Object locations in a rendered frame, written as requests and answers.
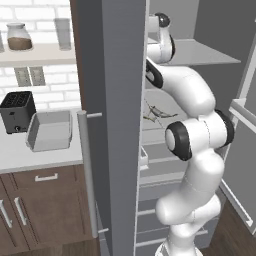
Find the grey fish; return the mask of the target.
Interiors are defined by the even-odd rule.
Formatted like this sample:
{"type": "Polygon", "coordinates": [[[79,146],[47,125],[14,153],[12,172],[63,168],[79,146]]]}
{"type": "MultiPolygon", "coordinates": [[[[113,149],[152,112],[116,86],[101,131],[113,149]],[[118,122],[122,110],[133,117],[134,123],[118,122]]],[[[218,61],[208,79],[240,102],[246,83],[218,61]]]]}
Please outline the grey fish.
{"type": "Polygon", "coordinates": [[[171,117],[175,117],[175,114],[165,113],[160,109],[158,109],[156,106],[150,106],[149,113],[143,116],[144,119],[150,120],[152,122],[155,122],[157,118],[171,118],[171,117]]]}

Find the grey tupperware container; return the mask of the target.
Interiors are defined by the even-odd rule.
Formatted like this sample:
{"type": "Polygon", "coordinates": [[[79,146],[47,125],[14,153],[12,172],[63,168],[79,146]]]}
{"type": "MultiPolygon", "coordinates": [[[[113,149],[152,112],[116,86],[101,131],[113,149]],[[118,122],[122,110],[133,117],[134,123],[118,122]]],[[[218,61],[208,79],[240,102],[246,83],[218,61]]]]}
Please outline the grey tupperware container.
{"type": "Polygon", "coordinates": [[[69,148],[72,140],[72,122],[69,110],[35,113],[26,135],[27,147],[32,152],[69,148]]]}

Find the brown drawer front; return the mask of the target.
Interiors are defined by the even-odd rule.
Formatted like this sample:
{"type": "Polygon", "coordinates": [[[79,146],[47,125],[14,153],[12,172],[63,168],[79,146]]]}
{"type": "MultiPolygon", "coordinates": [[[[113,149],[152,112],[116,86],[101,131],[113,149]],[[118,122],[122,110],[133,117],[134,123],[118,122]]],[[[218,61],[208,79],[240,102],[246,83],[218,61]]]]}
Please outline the brown drawer front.
{"type": "Polygon", "coordinates": [[[66,185],[76,181],[75,167],[61,166],[53,168],[36,169],[22,172],[15,172],[11,174],[15,185],[19,189],[28,189],[36,187],[55,187],[59,185],[66,185]],[[45,177],[58,173],[57,180],[35,182],[35,176],[45,177]]]}

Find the glass fridge shelf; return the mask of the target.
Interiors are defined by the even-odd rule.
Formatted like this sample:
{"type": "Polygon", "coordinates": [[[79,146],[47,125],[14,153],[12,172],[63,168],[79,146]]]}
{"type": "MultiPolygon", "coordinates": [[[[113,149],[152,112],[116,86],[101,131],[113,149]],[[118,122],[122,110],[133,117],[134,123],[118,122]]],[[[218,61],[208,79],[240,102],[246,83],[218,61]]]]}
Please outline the glass fridge shelf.
{"type": "Polygon", "coordinates": [[[239,63],[239,60],[194,39],[176,39],[176,52],[170,66],[194,66],[239,63]]]}

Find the brown cupboard door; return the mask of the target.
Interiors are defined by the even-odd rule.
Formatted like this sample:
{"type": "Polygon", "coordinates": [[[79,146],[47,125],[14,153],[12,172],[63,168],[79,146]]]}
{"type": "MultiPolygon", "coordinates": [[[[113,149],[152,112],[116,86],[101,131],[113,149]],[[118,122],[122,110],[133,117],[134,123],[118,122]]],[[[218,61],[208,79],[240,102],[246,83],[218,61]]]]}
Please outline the brown cupboard door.
{"type": "Polygon", "coordinates": [[[8,191],[29,248],[43,249],[92,238],[87,199],[78,188],[8,191]],[[14,203],[20,197],[27,225],[14,203]]]}
{"type": "Polygon", "coordinates": [[[8,203],[13,226],[11,228],[8,227],[3,214],[0,211],[0,255],[10,255],[27,251],[29,247],[24,234],[15,215],[11,201],[7,196],[4,185],[0,181],[0,200],[1,199],[6,200],[8,203]]]}

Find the black toaster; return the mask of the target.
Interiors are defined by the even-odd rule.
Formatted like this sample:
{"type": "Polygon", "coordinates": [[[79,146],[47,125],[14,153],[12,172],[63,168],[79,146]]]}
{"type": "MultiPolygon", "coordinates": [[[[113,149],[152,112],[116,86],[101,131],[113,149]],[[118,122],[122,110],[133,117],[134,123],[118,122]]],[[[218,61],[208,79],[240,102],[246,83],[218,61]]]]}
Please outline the black toaster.
{"type": "Polygon", "coordinates": [[[7,134],[26,132],[35,112],[31,91],[9,92],[0,104],[0,115],[7,134]]]}

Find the grey glass cup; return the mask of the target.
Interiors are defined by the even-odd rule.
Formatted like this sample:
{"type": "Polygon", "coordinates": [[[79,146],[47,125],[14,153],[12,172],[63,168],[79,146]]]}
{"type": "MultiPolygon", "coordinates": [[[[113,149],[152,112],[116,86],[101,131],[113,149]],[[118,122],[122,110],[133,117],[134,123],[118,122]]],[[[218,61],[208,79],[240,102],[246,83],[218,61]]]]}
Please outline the grey glass cup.
{"type": "Polygon", "coordinates": [[[54,25],[56,29],[59,48],[61,50],[71,49],[70,20],[68,18],[55,18],[54,25]]]}

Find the grey fridge door with bins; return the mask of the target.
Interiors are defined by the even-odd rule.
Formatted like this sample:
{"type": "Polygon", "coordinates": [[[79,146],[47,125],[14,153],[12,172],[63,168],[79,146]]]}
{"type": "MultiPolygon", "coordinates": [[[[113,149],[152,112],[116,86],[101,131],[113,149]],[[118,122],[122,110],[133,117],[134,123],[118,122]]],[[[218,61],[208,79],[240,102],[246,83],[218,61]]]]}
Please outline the grey fridge door with bins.
{"type": "Polygon", "coordinates": [[[239,31],[252,28],[253,41],[241,83],[230,104],[235,139],[224,153],[221,188],[252,236],[256,237],[256,0],[239,0],[239,31]]]}

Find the grey fridge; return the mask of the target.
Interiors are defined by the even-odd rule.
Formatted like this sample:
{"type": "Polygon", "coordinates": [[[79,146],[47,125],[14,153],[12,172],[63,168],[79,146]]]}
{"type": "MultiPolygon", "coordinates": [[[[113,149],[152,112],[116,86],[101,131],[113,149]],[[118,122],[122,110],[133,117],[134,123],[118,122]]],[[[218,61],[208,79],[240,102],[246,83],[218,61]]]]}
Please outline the grey fridge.
{"type": "MultiPolygon", "coordinates": [[[[213,88],[217,106],[222,111],[228,109],[237,95],[253,41],[252,28],[249,32],[239,31],[239,10],[245,10],[239,0],[199,0],[194,37],[175,36],[175,39],[194,39],[239,60],[239,63],[191,66],[213,88]]],[[[141,172],[141,179],[149,182],[140,187],[140,211],[151,211],[160,196],[175,189],[187,166],[164,145],[163,133],[168,123],[165,119],[143,124],[143,147],[149,154],[149,168],[141,172]]],[[[223,206],[231,205],[221,186],[217,195],[223,206]]]]}

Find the glass jar with brown contents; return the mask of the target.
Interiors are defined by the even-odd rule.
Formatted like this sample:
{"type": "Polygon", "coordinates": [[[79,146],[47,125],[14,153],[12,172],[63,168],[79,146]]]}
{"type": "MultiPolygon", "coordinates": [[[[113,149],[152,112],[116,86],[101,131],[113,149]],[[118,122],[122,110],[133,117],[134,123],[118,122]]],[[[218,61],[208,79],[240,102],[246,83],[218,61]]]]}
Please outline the glass jar with brown contents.
{"type": "Polygon", "coordinates": [[[33,47],[24,23],[8,23],[7,29],[7,42],[10,50],[25,51],[33,47]]]}

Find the grey wall outlet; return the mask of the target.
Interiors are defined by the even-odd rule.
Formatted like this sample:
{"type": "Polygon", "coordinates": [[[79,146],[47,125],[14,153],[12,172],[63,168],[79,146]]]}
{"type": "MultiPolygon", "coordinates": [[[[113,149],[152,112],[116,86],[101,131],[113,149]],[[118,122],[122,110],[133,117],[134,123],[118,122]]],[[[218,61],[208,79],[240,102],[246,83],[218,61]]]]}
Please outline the grey wall outlet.
{"type": "Polygon", "coordinates": [[[41,66],[30,67],[30,75],[32,78],[32,83],[34,86],[44,86],[45,85],[45,77],[43,68],[41,66]]]}
{"type": "Polygon", "coordinates": [[[15,68],[14,71],[19,87],[28,87],[31,85],[29,72],[26,67],[15,68]]]}

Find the white wall shelf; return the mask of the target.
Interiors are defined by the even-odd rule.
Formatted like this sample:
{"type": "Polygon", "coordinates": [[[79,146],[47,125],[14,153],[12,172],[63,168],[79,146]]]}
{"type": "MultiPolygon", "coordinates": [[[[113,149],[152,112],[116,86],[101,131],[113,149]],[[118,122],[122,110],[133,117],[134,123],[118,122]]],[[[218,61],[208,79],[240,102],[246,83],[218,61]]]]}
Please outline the white wall shelf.
{"type": "Polygon", "coordinates": [[[75,48],[61,50],[57,43],[34,44],[32,49],[25,51],[12,51],[5,45],[5,51],[0,53],[0,67],[33,67],[75,63],[75,48]]]}

